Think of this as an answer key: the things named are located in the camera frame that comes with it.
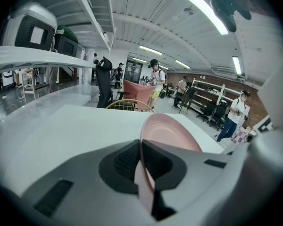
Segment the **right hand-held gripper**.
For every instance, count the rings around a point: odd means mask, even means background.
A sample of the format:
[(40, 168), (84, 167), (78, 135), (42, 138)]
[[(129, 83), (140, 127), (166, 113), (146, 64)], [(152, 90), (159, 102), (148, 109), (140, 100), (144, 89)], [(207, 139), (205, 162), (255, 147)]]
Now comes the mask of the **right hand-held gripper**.
[(250, 132), (247, 134), (247, 142), (250, 142), (254, 137), (259, 135), (260, 133), (264, 133), (266, 131), (273, 130), (273, 124), (269, 116), (266, 116), (260, 122), (253, 126)]

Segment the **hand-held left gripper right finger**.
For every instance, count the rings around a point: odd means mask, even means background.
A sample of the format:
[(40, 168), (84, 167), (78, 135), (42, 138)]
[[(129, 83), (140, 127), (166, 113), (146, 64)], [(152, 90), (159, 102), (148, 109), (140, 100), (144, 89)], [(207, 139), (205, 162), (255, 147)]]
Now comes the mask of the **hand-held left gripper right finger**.
[(176, 213), (163, 199), (162, 192), (177, 188), (187, 173), (186, 163), (178, 156), (143, 140), (141, 164), (150, 192), (153, 195), (151, 216), (163, 220)]

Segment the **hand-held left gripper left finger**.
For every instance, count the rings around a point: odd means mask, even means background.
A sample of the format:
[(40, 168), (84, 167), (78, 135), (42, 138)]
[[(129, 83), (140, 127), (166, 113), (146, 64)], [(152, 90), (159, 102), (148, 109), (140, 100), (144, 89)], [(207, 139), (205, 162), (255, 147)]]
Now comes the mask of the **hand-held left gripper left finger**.
[(140, 161), (140, 141), (133, 140), (105, 147), (107, 153), (98, 166), (99, 176), (118, 193), (138, 194), (135, 171)]

